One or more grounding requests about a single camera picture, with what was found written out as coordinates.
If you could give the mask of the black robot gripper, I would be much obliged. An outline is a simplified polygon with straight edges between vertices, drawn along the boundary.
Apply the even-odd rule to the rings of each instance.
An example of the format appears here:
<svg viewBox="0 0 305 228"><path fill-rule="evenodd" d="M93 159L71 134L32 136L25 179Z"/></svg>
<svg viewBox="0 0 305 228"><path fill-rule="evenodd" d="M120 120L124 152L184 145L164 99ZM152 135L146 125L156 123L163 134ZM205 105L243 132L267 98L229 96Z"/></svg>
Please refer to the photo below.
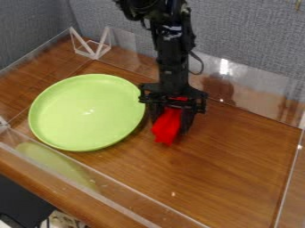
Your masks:
<svg viewBox="0 0 305 228"><path fill-rule="evenodd" d="M148 107L151 122L155 123L164 112L164 107L180 108L179 133L186 134L191 128L196 113L206 112L206 100L209 94L191 87L190 56L202 63L202 59L194 54L186 54L175 65L162 64L158 61L159 78L156 83L143 83L139 101Z"/></svg>

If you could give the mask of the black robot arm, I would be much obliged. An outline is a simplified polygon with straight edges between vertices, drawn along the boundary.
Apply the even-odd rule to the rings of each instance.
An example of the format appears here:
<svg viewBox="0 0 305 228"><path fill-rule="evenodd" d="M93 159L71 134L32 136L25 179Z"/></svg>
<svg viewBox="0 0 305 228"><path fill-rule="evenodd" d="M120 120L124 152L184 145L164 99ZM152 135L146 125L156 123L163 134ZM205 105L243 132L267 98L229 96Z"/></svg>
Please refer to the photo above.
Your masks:
<svg viewBox="0 0 305 228"><path fill-rule="evenodd" d="M180 112L178 132L187 133L198 113L206 111L209 94L191 87L190 59L195 35L191 29L191 9L186 0L114 0L130 21L138 21L150 31L158 52L158 82L139 86L139 101L148 107L152 121L166 109Z"/></svg>

